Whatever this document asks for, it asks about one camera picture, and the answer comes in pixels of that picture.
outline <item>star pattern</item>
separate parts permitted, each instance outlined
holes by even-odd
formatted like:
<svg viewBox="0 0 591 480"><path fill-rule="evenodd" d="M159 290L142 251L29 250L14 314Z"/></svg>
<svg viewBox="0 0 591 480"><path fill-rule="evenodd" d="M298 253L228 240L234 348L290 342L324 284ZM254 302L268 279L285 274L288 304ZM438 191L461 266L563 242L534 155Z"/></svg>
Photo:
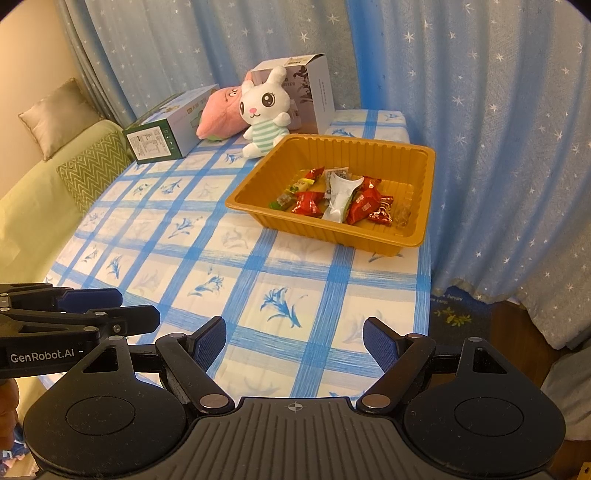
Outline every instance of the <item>star pattern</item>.
<svg viewBox="0 0 591 480"><path fill-rule="evenodd" d="M463 137L462 135L458 134L456 135L456 143L460 144L460 145L467 145L468 142L466 141L466 137Z"/></svg>

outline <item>clear candy wrapper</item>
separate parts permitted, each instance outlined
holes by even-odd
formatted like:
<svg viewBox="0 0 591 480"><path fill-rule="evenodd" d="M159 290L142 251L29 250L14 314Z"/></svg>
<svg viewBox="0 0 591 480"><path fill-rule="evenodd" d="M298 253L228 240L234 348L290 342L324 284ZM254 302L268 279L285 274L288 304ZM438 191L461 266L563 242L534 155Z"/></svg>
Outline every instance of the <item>clear candy wrapper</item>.
<svg viewBox="0 0 591 480"><path fill-rule="evenodd" d="M282 193L277 200L271 202L269 207L273 210L287 210L295 203L296 197L292 193Z"/></svg>
<svg viewBox="0 0 591 480"><path fill-rule="evenodd" d="M330 192L332 189L332 185L330 184L330 179L333 176L338 176L342 179L348 179L349 178L349 167L331 168L330 170L324 171L324 178L326 179L326 191L324 193L325 199L330 199Z"/></svg>

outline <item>wall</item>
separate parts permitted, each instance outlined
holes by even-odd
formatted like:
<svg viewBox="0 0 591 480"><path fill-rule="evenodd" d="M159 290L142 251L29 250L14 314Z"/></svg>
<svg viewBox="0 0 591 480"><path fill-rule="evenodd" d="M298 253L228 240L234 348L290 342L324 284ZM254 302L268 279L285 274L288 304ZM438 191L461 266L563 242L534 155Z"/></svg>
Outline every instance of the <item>wall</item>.
<svg viewBox="0 0 591 480"><path fill-rule="evenodd" d="M25 0L0 22L0 198L41 160L17 115L72 77L54 0Z"/></svg>

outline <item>zigzag pattern cushion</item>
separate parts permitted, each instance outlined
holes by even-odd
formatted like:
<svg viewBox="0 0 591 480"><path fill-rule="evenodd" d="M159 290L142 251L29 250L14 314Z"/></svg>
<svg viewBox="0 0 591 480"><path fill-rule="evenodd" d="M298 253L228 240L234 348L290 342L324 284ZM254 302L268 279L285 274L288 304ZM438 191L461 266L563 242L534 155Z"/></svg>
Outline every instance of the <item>zigzag pattern cushion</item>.
<svg viewBox="0 0 591 480"><path fill-rule="evenodd" d="M125 150L120 135L113 132L57 167L57 172L82 213L86 213L129 166L130 158Z"/></svg>

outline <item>bunny ear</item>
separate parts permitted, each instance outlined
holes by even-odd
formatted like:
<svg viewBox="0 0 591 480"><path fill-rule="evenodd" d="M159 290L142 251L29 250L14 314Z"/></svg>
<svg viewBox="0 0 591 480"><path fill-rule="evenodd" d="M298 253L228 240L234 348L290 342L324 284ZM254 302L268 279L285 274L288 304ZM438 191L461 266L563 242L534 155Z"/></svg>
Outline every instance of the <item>bunny ear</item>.
<svg viewBox="0 0 591 480"><path fill-rule="evenodd" d="M285 67L279 65L271 70L269 78L265 83L278 83L279 85L281 85L283 83L283 80L285 80L286 76L287 70L285 69Z"/></svg>
<svg viewBox="0 0 591 480"><path fill-rule="evenodd" d="M248 90L250 90L254 86L255 84L252 83L252 80L244 80L244 82L242 82L242 94L244 95Z"/></svg>

